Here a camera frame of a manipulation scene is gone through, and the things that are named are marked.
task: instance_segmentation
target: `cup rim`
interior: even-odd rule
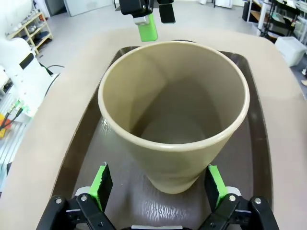
[[[211,52],[221,56],[237,71],[237,73],[238,73],[238,75],[241,79],[241,82],[243,84],[245,97],[244,97],[242,109],[241,109],[238,117],[226,129],[224,129],[223,131],[219,132],[218,134],[216,134],[216,135],[214,135],[210,138],[200,140],[200,141],[196,141],[196,142],[192,142],[192,143],[185,143],[185,144],[165,144],[165,143],[158,143],[158,142],[153,142],[153,141],[150,141],[150,140],[145,140],[145,139],[137,137],[137,136],[129,133],[128,131],[124,130],[122,127],[120,127],[112,119],[110,114],[107,112],[107,109],[106,109],[106,106],[105,106],[105,103],[104,103],[104,100],[103,100],[103,90],[104,90],[104,85],[105,85],[105,82],[107,80],[107,77],[110,74],[110,72],[113,70],[113,68],[116,66],[116,64],[119,63],[122,59],[124,59],[128,55],[131,55],[131,54],[138,52],[141,49],[147,48],[149,46],[158,46],[158,45],[162,45],[162,44],[173,44],[173,43],[184,43],[184,44],[187,44],[187,45],[190,45],[190,46],[198,46],[200,48],[210,50]],[[227,56],[225,56],[224,54],[222,54],[221,52],[219,52],[219,51],[217,51],[213,48],[210,48],[210,47],[204,46],[204,45],[200,45],[200,44],[197,44],[197,43],[187,42],[187,41],[157,42],[157,43],[154,43],[154,44],[140,46],[140,47],[124,54],[119,59],[117,59],[108,68],[108,70],[104,73],[104,76],[103,76],[103,78],[102,78],[102,80],[99,84],[99,89],[98,89],[98,105],[99,105],[100,112],[101,112],[102,116],[107,120],[107,122],[109,123],[111,128],[119,136],[123,137],[125,140],[127,140],[129,142],[132,142],[132,143],[139,145],[139,146],[142,146],[144,148],[148,148],[148,149],[152,149],[152,150],[158,150],[158,151],[166,151],[166,152],[181,152],[181,151],[198,150],[198,149],[202,149],[202,148],[207,147],[207,146],[214,145],[217,142],[227,138],[228,136],[230,136],[232,133],[234,133],[238,129],[238,127],[241,125],[241,123],[245,119],[247,112],[248,112],[249,100],[250,100],[250,95],[249,95],[248,83],[247,83],[242,71],[239,69],[239,67],[232,60],[230,60]]]

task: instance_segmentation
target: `bolt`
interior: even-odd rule
[[[236,197],[235,197],[234,195],[231,195],[231,196],[229,197],[229,200],[230,200],[230,201],[235,201],[235,200],[236,200]]]
[[[86,201],[87,200],[87,196],[85,196],[85,195],[81,196],[81,200],[82,201]]]
[[[56,199],[56,203],[57,203],[57,204],[62,203],[62,199],[61,199],[61,198]]]
[[[256,203],[256,204],[261,204],[260,198],[256,198],[256,199],[255,199],[255,203]]]

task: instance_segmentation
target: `screw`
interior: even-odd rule
[[[61,199],[61,198],[56,199],[56,203],[57,203],[57,204],[62,203],[62,199]]]
[[[260,198],[256,198],[256,199],[255,199],[255,203],[256,203],[256,204],[261,204]]]
[[[82,201],[86,201],[87,200],[87,197],[85,195],[81,196],[81,200]]]
[[[235,201],[235,200],[236,200],[236,197],[235,197],[234,195],[231,195],[231,196],[229,197],[229,200],[230,200],[230,201]]]

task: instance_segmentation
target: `white box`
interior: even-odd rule
[[[282,54],[289,67],[296,66],[307,50],[306,46],[295,37],[279,37],[275,42],[275,47]]]

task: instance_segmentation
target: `beige table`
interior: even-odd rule
[[[272,160],[273,208],[280,229],[307,226],[307,107],[295,78],[268,40],[226,31],[164,25],[159,41],[186,39],[239,53],[250,64]],[[140,46],[136,27],[95,37],[65,68],[17,152],[0,199],[0,229],[33,230],[50,198],[71,139],[114,54]]]

